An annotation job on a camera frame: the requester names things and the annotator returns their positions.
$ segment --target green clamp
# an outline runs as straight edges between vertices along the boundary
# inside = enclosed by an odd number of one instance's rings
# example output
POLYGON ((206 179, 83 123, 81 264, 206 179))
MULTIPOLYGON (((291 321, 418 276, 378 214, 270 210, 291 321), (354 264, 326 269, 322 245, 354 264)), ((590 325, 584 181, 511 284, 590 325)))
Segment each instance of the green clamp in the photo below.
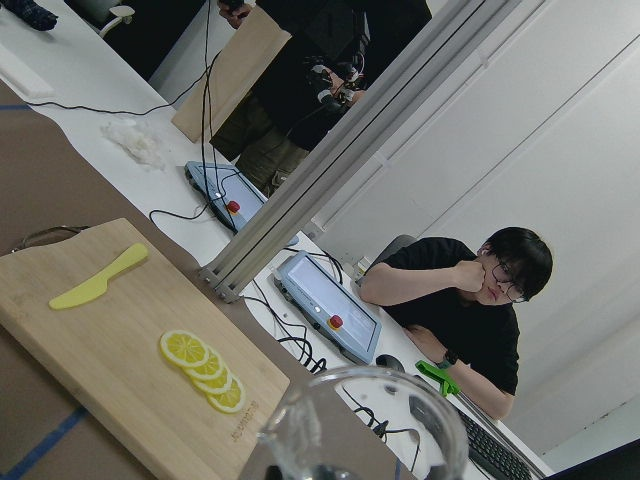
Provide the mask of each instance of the green clamp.
POLYGON ((457 395, 460 393, 460 387, 453 381, 453 379, 445 372, 444 370, 434 367, 433 365, 425 362, 424 360, 420 360, 416 363, 416 368, 422 373, 425 377, 429 377, 436 382, 440 383, 440 394, 443 397, 446 397, 450 393, 453 395, 457 395))

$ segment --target brown table surface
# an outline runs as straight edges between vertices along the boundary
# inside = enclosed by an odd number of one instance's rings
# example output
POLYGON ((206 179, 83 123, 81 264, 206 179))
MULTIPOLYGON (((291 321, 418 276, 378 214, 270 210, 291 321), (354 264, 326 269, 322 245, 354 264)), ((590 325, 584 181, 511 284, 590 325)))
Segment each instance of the brown table surface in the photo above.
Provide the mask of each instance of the brown table surface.
MULTIPOLYGON (((0 82, 0 105, 20 107, 23 102, 0 82)), ((311 374, 259 325, 243 302, 221 301, 198 277, 200 267, 195 259, 82 158, 52 120, 30 109, 0 109, 0 153, 3 205, 0 254, 9 253, 24 236, 52 226, 98 225, 126 218, 222 310, 292 384, 310 378, 311 374)), ((6 473, 68 417, 78 403, 2 328, 0 361, 3 365, 0 473, 6 473)), ((341 439, 340 444, 347 441, 356 446, 354 450, 367 452, 367 463, 375 458, 393 472, 394 457, 371 432, 360 432, 356 428, 354 438, 341 439)), ((259 445, 240 478, 262 480, 266 466, 272 463, 270 452, 259 445)), ((379 466, 372 465, 370 478, 380 478, 379 466)), ((137 480, 155 477, 89 416, 23 478, 137 480)))

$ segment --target black keyboard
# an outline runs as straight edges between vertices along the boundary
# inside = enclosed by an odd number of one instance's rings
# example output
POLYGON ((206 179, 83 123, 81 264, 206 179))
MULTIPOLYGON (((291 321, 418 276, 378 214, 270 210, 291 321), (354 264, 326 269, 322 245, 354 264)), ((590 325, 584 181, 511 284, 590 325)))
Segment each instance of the black keyboard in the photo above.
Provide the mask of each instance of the black keyboard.
POLYGON ((496 480, 531 480, 527 465, 484 428, 458 410, 469 438, 469 458, 496 480))

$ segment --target wristwatch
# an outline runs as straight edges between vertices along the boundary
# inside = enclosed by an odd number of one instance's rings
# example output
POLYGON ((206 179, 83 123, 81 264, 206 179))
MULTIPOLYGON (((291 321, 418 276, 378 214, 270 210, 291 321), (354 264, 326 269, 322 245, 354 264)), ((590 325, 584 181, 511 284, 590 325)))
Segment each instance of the wristwatch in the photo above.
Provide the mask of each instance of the wristwatch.
POLYGON ((446 370, 450 366, 455 365, 457 361, 458 361, 458 355, 455 352, 452 352, 451 350, 447 350, 446 353, 444 354, 444 358, 442 359, 442 361, 440 363, 436 363, 436 367, 438 367, 441 370, 446 370))

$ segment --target yellow lemon slice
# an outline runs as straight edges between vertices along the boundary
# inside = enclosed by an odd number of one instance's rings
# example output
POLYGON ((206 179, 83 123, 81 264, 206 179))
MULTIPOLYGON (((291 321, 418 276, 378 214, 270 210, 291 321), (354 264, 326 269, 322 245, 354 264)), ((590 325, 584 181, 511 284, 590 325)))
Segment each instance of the yellow lemon slice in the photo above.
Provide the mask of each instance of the yellow lemon slice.
POLYGON ((232 377, 229 389, 224 393, 207 395, 207 400, 216 409, 224 413, 236 413, 242 410, 245 403, 244 385, 235 375, 232 377))
POLYGON ((195 380, 215 380, 225 370, 225 363, 218 352, 211 346, 207 345, 209 350, 209 359, 207 363, 196 368, 185 368, 184 373, 195 380))
POLYGON ((193 384, 208 395, 218 395, 229 390, 233 375, 227 367, 222 368, 222 374, 213 380, 196 380, 192 378, 193 384))
POLYGON ((207 344, 185 330, 169 330, 160 337, 162 354, 174 365, 197 368, 209 360, 207 344))

